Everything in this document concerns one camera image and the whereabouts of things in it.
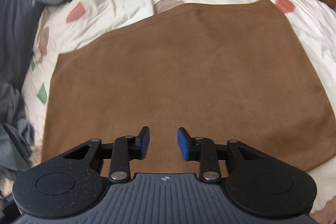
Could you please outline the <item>cream bear print blanket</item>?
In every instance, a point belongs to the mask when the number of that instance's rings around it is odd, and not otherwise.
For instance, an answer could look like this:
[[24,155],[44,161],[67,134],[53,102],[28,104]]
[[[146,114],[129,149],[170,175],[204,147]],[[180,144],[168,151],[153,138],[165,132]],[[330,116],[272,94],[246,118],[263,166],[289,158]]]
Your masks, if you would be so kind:
[[[46,8],[39,29],[48,28],[49,38],[45,46],[35,42],[34,57],[23,85],[26,116],[35,132],[34,162],[41,162],[46,149],[43,134],[50,81],[60,54],[79,50],[108,31],[180,3],[227,5],[253,1],[258,0],[73,0]],[[327,95],[335,101],[335,12],[319,0],[271,1],[281,7],[289,3],[294,5],[293,11],[286,16],[321,77]]]

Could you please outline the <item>grey green garment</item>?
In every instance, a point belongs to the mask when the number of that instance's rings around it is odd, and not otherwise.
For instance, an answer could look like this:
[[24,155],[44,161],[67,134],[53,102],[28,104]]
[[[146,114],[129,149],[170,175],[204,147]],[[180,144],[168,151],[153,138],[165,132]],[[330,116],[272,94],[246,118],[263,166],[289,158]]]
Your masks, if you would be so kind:
[[20,92],[1,82],[1,177],[14,181],[19,172],[31,167],[34,129],[25,116]]

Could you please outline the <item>dark grey pillow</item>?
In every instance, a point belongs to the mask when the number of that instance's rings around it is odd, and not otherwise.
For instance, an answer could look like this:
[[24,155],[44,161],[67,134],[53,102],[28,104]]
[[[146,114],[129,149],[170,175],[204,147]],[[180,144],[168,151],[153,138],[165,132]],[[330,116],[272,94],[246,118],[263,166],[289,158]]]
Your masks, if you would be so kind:
[[22,89],[45,5],[33,0],[1,0],[1,81]]

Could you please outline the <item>brown printed t-shirt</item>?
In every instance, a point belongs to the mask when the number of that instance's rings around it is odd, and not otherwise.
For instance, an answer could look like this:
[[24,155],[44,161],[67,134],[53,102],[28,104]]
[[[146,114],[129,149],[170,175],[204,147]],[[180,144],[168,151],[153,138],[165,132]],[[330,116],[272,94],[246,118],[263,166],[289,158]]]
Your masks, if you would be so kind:
[[287,17],[270,1],[179,5],[58,57],[48,160],[89,139],[150,128],[133,172],[193,173],[177,131],[237,139],[301,170],[335,155],[335,114]]

